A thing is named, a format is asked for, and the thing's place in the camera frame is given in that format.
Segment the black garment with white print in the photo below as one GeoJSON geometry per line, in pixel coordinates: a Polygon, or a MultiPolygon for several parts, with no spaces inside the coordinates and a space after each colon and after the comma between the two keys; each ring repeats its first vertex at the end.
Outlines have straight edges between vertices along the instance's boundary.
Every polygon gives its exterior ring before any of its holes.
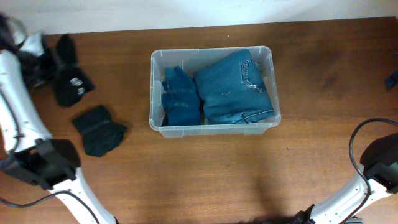
{"type": "Polygon", "coordinates": [[[75,42],[69,34],[59,38],[52,50],[52,56],[56,66],[52,82],[56,101],[62,107],[71,107],[86,93],[93,91],[95,86],[81,69],[75,42]]]}

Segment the teal blue garment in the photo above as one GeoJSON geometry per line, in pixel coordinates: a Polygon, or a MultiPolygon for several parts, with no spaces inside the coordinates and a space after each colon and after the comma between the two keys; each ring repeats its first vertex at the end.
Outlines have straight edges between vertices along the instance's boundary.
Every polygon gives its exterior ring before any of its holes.
{"type": "Polygon", "coordinates": [[[192,77],[179,66],[167,67],[162,87],[162,126],[201,125],[201,101],[192,77]]]}

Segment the dark blue jeans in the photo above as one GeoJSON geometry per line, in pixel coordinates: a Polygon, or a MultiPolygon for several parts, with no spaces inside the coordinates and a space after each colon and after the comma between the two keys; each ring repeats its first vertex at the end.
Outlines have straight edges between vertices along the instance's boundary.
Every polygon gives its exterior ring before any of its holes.
{"type": "Polygon", "coordinates": [[[208,124],[251,124],[275,115],[262,75],[248,49],[193,73],[208,124]]]}

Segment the clear plastic storage container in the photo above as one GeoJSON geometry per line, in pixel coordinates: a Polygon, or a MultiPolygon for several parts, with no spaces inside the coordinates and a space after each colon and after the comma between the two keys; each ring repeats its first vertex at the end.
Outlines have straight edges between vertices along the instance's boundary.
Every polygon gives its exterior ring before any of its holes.
{"type": "Polygon", "coordinates": [[[162,82],[167,67],[181,67],[192,75],[196,70],[211,64],[241,47],[207,48],[207,49],[159,49],[151,55],[150,66],[150,111],[149,125],[165,138],[181,138],[184,136],[217,135],[217,134],[262,134],[269,128],[276,127],[282,120],[279,96],[275,80],[272,51],[266,46],[246,47],[255,62],[263,64],[263,81],[275,109],[275,116],[252,124],[217,124],[209,125],[203,121],[198,126],[162,126],[165,116],[162,107],[162,94],[165,92],[162,82]]]}

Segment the light blue jeans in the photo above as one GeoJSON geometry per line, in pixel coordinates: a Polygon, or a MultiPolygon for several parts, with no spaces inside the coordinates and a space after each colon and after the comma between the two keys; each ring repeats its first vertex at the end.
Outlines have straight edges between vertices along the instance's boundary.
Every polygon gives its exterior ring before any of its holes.
{"type": "Polygon", "coordinates": [[[264,76],[264,75],[263,75],[263,69],[264,69],[263,64],[260,63],[260,62],[256,62],[255,65],[256,65],[256,68],[258,69],[259,73],[260,73],[261,76],[263,77],[263,76],[264,76]]]}

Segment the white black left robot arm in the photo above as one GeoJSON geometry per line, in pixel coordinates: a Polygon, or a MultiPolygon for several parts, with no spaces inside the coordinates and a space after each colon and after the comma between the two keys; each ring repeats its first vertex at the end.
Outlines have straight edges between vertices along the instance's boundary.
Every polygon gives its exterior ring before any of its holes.
{"type": "Polygon", "coordinates": [[[79,223],[117,223],[87,184],[71,141],[55,139],[43,124],[28,89],[51,81],[73,99],[93,89],[63,35],[46,46],[42,33],[28,34],[22,22],[1,15],[1,134],[6,158],[1,170],[57,197],[79,223]]]}

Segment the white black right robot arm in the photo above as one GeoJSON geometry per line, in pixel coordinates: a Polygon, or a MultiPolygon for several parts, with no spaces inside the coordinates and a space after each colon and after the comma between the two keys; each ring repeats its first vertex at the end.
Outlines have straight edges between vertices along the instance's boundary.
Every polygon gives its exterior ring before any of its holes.
{"type": "Polygon", "coordinates": [[[361,223],[355,215],[370,204],[397,193],[397,133],[373,141],[363,152],[359,162],[353,155],[353,143],[359,130],[369,123],[397,122],[385,118],[371,118],[353,131],[348,154],[356,175],[330,198],[299,211],[293,223],[361,223]]]}

